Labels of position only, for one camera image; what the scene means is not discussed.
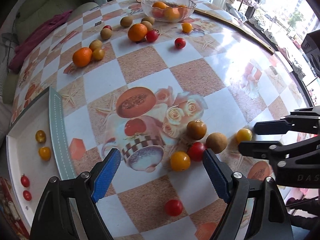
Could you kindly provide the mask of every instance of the checkered tablecloth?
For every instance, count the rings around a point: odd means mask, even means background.
[[[200,9],[235,21],[213,4],[194,1]],[[186,150],[190,143],[184,135],[187,123],[202,119],[207,134],[225,134],[229,144],[219,158],[247,176],[257,160],[241,157],[234,134],[258,121],[278,119],[305,103],[276,56],[235,30],[193,14],[188,19],[193,25],[190,34],[182,33],[180,23],[156,22],[154,28],[160,33],[156,42],[133,43],[128,29],[119,25],[126,15],[132,15],[134,23],[144,17],[135,0],[115,0],[67,22],[39,44],[23,64],[12,121],[37,94],[52,86],[63,98],[77,174],[90,171],[112,147],[123,154],[106,196],[97,203],[115,239],[207,240],[226,204],[218,198],[202,163],[192,162],[184,172],[174,172],[168,165],[170,155]],[[103,60],[75,68],[73,53],[99,39],[105,25],[112,26],[113,35],[103,42]],[[181,50],[174,48],[178,37],[187,41]],[[120,117],[118,99],[135,87],[150,91],[153,107],[141,116]],[[127,103],[144,103],[148,97],[135,96],[128,96]],[[134,135],[128,129],[135,129]],[[303,136],[289,132],[258,139],[288,144]],[[164,204],[170,199],[182,201],[181,215],[165,214]],[[247,222],[244,218],[242,227]]]

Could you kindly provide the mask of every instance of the white tray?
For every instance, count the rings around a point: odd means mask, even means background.
[[[46,133],[47,140],[44,144],[39,144],[35,139],[38,130]],[[44,146],[52,151],[51,159],[47,162],[38,154],[38,149]],[[45,89],[14,122],[7,135],[7,159],[13,191],[18,201],[18,212],[30,232],[36,208],[49,178],[75,177],[73,167],[70,167],[61,97],[54,89]],[[20,182],[23,174],[30,180],[29,188],[23,187]],[[31,201],[24,199],[24,190],[31,193]]]

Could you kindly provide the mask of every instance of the tree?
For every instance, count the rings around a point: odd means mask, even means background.
[[[288,24],[292,27],[296,26],[297,22],[304,21],[303,14],[299,12],[297,9],[291,14],[291,17],[288,20]]]

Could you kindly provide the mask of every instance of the blue gripper pad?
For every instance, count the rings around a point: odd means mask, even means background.
[[[109,152],[109,154],[111,154],[111,156],[106,157],[108,158],[108,160],[101,169],[93,184],[93,191],[91,194],[93,203],[97,203],[100,198],[103,198],[105,196],[121,162],[121,154],[119,150],[113,149]]]
[[[222,163],[214,155],[213,152],[212,154],[210,154],[209,150],[204,151],[203,157],[202,157],[202,163],[209,175],[209,178],[211,180],[211,183],[214,189],[218,194],[218,197],[223,199],[227,204],[230,203],[231,196],[229,193],[229,184],[226,177],[223,175],[221,169],[219,168],[219,166],[221,166]]]

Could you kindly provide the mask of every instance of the glass bowl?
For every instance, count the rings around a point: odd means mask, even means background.
[[[169,7],[152,7],[155,2],[164,2]],[[142,0],[141,6],[145,15],[153,17],[156,21],[175,23],[189,18],[195,10],[196,3],[191,0]]]

